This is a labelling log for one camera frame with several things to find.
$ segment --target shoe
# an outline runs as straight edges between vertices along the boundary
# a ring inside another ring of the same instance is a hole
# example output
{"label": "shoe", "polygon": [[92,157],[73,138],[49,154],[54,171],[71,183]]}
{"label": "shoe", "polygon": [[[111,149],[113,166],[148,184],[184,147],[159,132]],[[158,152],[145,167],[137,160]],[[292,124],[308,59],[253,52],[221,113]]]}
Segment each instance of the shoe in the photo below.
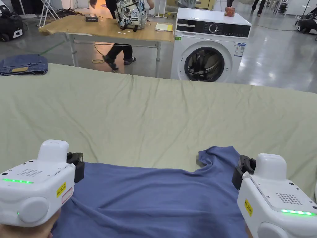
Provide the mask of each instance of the shoe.
{"label": "shoe", "polygon": [[112,70],[117,71],[119,69],[117,68],[117,65],[115,64],[114,60],[111,59],[108,55],[103,55],[102,58],[110,66]]}
{"label": "shoe", "polygon": [[129,65],[129,64],[135,62],[137,59],[136,59],[136,57],[132,56],[131,59],[123,59],[123,60],[124,60],[124,62],[123,62],[124,65]]}

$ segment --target polished floor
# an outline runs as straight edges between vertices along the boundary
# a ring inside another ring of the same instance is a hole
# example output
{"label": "polished floor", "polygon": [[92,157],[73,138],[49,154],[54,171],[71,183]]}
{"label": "polished floor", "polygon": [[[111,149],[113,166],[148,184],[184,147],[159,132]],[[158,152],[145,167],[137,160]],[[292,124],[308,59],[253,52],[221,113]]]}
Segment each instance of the polished floor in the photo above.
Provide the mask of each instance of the polished floor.
{"label": "polished floor", "polygon": [[[294,16],[274,17],[266,9],[261,17],[256,12],[251,15],[251,7],[235,0],[236,12],[253,25],[249,43],[244,51],[238,74],[233,75],[236,83],[265,85],[270,87],[290,88],[317,93],[317,35],[302,34],[295,31]],[[220,10],[218,1],[215,10]],[[155,18],[153,21],[175,22],[174,19]],[[25,36],[8,43],[0,43],[0,59],[16,54],[42,53],[50,63],[72,65],[68,43],[62,35],[41,36],[37,31],[36,21],[27,22]],[[97,45],[100,52],[106,54],[111,46]],[[93,64],[92,60],[101,59],[93,45],[76,45],[79,66],[89,69],[111,71],[109,66]],[[159,77],[169,78],[171,71],[173,44],[162,43]],[[116,59],[119,73],[155,76],[156,50],[133,48],[137,61],[129,66],[123,65],[123,54]]]}

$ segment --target human hand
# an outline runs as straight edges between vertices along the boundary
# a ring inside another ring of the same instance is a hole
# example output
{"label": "human hand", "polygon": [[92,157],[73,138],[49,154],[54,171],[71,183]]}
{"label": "human hand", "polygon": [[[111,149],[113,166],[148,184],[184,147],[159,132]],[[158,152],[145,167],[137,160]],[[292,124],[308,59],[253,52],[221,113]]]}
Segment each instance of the human hand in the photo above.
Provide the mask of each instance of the human hand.
{"label": "human hand", "polygon": [[47,222],[37,227],[0,225],[0,238],[52,238],[51,229],[60,213],[59,209]]}
{"label": "human hand", "polygon": [[150,10],[154,8],[154,2],[153,2],[153,0],[147,0],[147,3],[148,3],[149,6],[150,6]]}
{"label": "human hand", "polygon": [[97,4],[97,0],[89,0],[89,4],[91,5],[92,8],[95,8]]}

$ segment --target yellow cable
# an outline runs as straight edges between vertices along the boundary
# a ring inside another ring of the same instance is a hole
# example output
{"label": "yellow cable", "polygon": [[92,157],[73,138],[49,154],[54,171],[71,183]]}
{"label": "yellow cable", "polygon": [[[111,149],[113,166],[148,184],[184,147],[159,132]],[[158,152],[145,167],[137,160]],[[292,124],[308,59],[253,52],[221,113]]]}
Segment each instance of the yellow cable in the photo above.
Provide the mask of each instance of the yellow cable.
{"label": "yellow cable", "polygon": [[[97,49],[96,45],[94,45],[94,46],[95,46],[96,51],[98,51],[98,52],[103,56],[103,54]],[[95,59],[95,60],[92,60],[91,62],[92,62],[93,64],[102,64],[102,63],[104,63],[105,61],[104,61],[104,60],[100,60],[100,59]]]}
{"label": "yellow cable", "polygon": [[100,60],[100,59],[95,59],[95,60],[92,60],[91,62],[94,63],[94,64],[102,64],[105,61],[104,60]]}

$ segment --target wooden table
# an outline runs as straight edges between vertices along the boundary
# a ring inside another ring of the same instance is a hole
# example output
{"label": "wooden table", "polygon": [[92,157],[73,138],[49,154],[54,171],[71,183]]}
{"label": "wooden table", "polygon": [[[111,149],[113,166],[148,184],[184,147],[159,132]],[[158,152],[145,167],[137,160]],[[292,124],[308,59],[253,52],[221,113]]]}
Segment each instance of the wooden table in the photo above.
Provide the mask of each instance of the wooden table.
{"label": "wooden table", "polygon": [[69,40],[73,64],[78,66],[75,43],[95,44],[96,42],[130,44],[136,47],[156,48],[155,76],[159,74],[161,42],[173,42],[174,32],[156,31],[156,22],[146,23],[146,27],[133,32],[121,30],[117,21],[111,18],[98,18],[98,22],[86,22],[84,16],[67,16],[39,28],[43,35],[66,34]]}

